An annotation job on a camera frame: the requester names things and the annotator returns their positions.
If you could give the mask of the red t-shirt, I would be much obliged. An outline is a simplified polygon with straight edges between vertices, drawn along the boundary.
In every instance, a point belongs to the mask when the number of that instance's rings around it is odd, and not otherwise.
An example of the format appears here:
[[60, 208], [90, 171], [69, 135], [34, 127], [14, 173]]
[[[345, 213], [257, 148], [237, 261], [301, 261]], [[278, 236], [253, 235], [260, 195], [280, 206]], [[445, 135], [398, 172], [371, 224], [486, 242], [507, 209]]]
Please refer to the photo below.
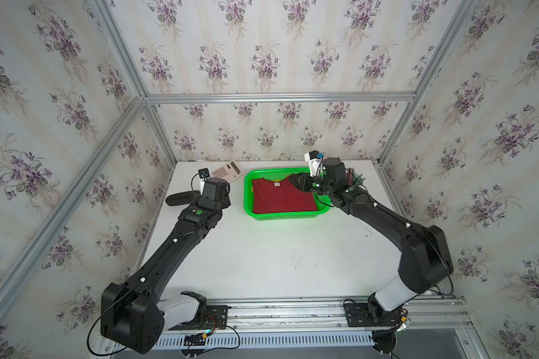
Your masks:
[[254, 179], [252, 193], [255, 214], [317, 211], [314, 196], [299, 191], [288, 178], [278, 182], [263, 178]]

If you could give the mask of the green plastic basket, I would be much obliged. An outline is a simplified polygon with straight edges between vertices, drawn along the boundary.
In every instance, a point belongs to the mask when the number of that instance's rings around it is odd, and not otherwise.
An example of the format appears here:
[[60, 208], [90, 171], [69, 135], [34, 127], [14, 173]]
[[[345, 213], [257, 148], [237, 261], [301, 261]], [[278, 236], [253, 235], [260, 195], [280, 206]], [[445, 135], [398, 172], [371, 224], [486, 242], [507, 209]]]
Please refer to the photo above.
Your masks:
[[309, 173], [308, 168], [268, 168], [249, 172], [244, 178], [244, 209], [248, 215], [257, 220], [277, 220], [294, 218], [313, 218], [323, 215], [332, 207], [331, 200], [326, 195], [312, 194], [314, 196], [317, 211], [315, 212], [285, 212], [274, 214], [255, 214], [253, 212], [253, 193], [252, 181], [255, 179], [267, 179], [272, 181], [281, 181], [288, 178], [291, 174], [301, 172]]

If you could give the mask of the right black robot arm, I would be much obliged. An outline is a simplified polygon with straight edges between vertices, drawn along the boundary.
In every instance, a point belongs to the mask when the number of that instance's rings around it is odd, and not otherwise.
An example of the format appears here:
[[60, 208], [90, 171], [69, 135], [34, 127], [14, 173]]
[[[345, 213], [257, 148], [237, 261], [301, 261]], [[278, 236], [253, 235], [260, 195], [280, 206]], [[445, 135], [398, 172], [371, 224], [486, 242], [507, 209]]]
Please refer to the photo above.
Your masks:
[[326, 158], [313, 150], [304, 160], [308, 171], [290, 177], [296, 189], [329, 198], [331, 206], [369, 224], [401, 252], [397, 275], [368, 298], [371, 320], [380, 322], [451, 278], [454, 265], [446, 235], [439, 227], [425, 227], [382, 205], [340, 158]]

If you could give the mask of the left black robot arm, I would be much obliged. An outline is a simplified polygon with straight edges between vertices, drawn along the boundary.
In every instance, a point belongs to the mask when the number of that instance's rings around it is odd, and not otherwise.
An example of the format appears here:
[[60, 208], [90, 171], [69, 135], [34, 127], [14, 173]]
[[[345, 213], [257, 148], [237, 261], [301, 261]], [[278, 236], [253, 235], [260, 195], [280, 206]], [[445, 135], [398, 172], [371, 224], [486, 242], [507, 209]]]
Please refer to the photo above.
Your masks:
[[201, 193], [181, 211], [160, 247], [123, 283], [110, 283], [101, 296], [97, 323], [102, 337], [139, 354], [149, 352], [161, 334], [179, 325], [198, 328], [206, 321], [207, 299], [192, 291], [166, 295], [166, 287], [188, 254], [231, 205], [224, 179], [202, 180]]

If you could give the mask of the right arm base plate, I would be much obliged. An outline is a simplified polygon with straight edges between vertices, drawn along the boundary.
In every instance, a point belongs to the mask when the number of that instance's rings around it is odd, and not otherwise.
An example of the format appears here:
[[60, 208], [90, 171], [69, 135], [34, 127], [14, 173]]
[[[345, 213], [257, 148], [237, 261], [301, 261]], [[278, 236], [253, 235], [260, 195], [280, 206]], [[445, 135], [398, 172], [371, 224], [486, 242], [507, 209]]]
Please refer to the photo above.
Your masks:
[[351, 328], [358, 327], [399, 327], [406, 320], [408, 311], [399, 306], [392, 311], [385, 311], [378, 303], [356, 302], [345, 299], [342, 304], [347, 324]]

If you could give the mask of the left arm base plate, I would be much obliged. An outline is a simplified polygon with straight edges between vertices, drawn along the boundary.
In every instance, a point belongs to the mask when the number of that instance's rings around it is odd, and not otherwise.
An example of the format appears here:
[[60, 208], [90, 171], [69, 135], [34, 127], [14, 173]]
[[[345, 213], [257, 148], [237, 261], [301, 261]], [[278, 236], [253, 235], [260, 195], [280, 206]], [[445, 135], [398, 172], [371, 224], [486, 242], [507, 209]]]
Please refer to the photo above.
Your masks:
[[230, 309], [227, 305], [209, 305], [206, 297], [190, 291], [161, 299], [159, 308], [167, 331], [226, 329]]

